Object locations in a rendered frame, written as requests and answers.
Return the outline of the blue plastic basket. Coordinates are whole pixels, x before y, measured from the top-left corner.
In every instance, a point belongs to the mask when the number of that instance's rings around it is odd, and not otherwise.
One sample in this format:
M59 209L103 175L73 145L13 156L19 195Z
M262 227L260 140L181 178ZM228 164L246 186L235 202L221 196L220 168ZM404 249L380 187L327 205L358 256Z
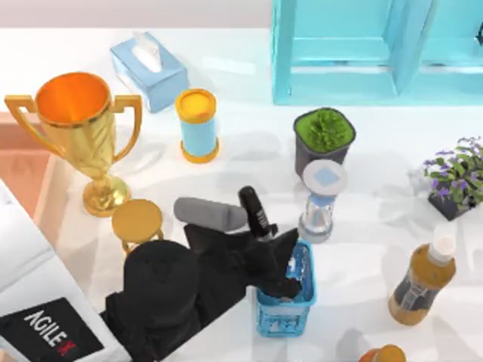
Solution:
M261 290L257 296L257 332L263 337L289 338L304 333L309 310L317 299L312 247L300 239L297 241L288 263L286 276L301 284L301 290L293 299L275 298Z

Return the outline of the black marker pen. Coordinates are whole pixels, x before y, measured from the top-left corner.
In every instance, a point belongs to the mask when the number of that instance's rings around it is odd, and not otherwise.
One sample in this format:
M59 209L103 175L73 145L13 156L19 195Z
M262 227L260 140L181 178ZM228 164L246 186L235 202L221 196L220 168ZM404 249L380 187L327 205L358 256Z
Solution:
M238 199L247 214L251 234L258 241L272 240L278 229L269 224L266 212L255 189L252 186L244 186L238 191Z

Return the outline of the pale grey rounded box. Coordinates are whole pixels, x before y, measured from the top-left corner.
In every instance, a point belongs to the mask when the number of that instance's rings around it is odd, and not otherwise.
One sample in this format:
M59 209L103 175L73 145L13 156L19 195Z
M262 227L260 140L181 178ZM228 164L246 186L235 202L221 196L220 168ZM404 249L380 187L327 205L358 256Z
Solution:
M200 198L181 197L174 202L174 215L179 221L230 232L248 224L244 208Z

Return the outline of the white and blue hourglass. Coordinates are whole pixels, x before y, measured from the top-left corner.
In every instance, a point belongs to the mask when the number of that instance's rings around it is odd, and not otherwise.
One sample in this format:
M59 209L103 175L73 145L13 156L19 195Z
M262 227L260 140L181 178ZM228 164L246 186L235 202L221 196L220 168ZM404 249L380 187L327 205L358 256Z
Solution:
M309 196L299 218L299 236L311 244L321 244L331 236L334 202L346 188L347 175L341 164L319 159L307 164L302 181Z

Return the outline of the small yellow round stool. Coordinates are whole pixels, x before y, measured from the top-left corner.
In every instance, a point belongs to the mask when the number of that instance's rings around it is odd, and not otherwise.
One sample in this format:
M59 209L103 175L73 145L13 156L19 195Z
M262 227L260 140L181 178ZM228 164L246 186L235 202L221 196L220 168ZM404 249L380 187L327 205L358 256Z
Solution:
M112 215L112 230L126 255L151 240L163 240L160 208L146 199L126 201Z

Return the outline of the green plant in dark pot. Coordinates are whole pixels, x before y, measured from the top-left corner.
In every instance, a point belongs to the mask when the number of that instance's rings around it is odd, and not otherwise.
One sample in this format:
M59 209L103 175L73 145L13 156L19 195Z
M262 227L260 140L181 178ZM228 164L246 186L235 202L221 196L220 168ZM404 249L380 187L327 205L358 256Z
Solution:
M343 164L356 131L346 116L337 109L323 107L298 116L294 120L295 172L302 177L305 167L318 159Z

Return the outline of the orange bottle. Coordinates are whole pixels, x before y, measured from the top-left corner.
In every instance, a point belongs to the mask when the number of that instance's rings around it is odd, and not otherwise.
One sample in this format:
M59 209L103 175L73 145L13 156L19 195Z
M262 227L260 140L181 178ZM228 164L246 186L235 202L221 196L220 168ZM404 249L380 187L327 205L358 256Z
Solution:
M407 362L407 358L401 348L389 344L365 352L358 362Z

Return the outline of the yellow and blue can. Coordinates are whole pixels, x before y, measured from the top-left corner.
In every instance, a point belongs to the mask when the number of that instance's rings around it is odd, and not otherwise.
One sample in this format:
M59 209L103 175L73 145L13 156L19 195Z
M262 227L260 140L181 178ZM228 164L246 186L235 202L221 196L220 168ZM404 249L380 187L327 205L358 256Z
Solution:
M212 161L219 150L214 95L202 88L190 88L176 98L175 109L180 119L180 147L185 159L195 164Z

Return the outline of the brown bottle with white cap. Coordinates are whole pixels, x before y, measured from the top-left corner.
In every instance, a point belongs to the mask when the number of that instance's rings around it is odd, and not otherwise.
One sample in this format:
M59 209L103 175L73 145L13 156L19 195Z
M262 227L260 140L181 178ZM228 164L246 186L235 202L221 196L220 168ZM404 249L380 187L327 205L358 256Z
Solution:
M438 225L432 240L412 253L408 270L388 301L390 314L400 324L419 324L455 276L456 236L452 222Z

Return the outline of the purple flower plant black pot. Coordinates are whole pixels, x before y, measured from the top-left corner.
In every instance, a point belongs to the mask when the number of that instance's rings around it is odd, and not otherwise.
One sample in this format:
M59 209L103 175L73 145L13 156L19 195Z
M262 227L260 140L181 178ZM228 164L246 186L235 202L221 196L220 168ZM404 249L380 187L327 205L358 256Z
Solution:
M483 137L461 137L423 162L429 203L448 221L483 204Z

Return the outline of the blue tissue box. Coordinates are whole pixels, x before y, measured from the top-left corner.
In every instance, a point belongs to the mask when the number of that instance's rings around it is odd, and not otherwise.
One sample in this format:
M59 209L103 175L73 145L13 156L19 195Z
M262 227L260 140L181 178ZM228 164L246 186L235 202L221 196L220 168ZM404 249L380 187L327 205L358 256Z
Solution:
M151 113L174 104L189 86L186 67L149 32L135 32L110 54L118 78Z

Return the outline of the gold trophy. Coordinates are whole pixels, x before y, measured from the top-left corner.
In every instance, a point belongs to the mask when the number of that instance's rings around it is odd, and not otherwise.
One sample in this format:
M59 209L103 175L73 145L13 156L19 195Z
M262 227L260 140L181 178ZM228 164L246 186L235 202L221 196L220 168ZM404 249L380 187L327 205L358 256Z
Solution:
M83 191L85 210L109 217L131 197L128 185L109 173L134 147L143 116L138 94L114 96L100 76L68 72L44 83L34 97L7 95L5 105L15 121L52 154L90 178ZM127 145L115 150L115 114L134 111Z

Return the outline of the light blue rack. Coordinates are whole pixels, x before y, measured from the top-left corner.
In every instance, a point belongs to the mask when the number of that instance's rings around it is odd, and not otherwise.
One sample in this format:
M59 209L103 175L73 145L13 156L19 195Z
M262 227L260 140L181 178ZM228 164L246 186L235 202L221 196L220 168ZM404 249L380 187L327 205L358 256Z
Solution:
M483 0L272 0L272 99L483 106Z

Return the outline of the shallow salmon-coloured box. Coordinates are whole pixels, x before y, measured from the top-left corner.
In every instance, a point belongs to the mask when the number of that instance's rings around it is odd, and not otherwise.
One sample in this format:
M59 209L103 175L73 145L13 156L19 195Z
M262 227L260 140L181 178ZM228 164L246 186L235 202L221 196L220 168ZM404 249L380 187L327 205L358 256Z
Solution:
M0 112L0 179L32 217L42 223L55 160L14 121Z

